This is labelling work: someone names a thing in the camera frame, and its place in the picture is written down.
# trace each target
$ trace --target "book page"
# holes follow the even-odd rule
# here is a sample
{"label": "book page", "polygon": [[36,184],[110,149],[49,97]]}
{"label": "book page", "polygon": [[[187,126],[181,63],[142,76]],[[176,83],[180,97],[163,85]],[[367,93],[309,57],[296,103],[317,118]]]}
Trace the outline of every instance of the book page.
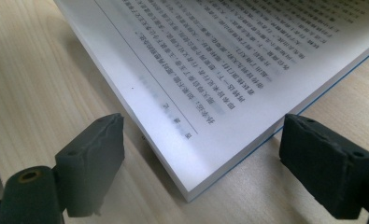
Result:
{"label": "book page", "polygon": [[65,15],[187,191],[369,49],[369,0],[69,4]]}

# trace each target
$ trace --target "wood grain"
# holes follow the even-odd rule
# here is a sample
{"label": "wood grain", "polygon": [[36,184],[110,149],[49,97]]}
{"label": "wood grain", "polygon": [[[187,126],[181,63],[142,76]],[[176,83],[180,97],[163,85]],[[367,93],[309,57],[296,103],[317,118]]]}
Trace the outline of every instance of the wood grain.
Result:
{"label": "wood grain", "polygon": [[[279,161],[274,137],[185,203],[51,0],[0,0],[0,175],[54,155],[95,119],[125,117],[126,158],[101,217],[66,223],[365,223],[331,217]],[[369,150],[369,59],[304,115]]]}

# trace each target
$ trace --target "table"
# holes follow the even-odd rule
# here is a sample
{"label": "table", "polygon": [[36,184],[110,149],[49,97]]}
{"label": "table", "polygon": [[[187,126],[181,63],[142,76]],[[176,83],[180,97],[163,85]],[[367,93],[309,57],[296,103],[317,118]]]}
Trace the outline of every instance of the table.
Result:
{"label": "table", "polygon": [[[0,0],[0,176],[54,166],[95,119],[125,117],[126,158],[100,217],[66,223],[365,223],[337,221],[278,158],[278,135],[191,203],[51,0]],[[318,120],[369,150],[369,59],[310,106]]]}

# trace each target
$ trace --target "stack of pages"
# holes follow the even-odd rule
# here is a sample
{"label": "stack of pages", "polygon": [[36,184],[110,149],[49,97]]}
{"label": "stack of pages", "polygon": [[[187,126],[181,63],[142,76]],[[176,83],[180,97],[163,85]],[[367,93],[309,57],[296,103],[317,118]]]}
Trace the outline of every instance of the stack of pages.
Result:
{"label": "stack of pages", "polygon": [[369,0],[56,3],[188,201],[369,56]]}

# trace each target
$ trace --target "wooden table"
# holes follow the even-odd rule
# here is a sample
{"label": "wooden table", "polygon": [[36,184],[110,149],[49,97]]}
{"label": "wooden table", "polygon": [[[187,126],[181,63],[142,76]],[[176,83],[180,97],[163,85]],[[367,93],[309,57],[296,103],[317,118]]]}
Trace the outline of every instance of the wooden table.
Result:
{"label": "wooden table", "polygon": [[[279,161],[274,137],[186,203],[51,0],[0,0],[0,176],[54,166],[95,119],[125,117],[126,159],[101,217],[66,223],[365,223],[336,221]],[[305,116],[369,150],[369,59]]]}

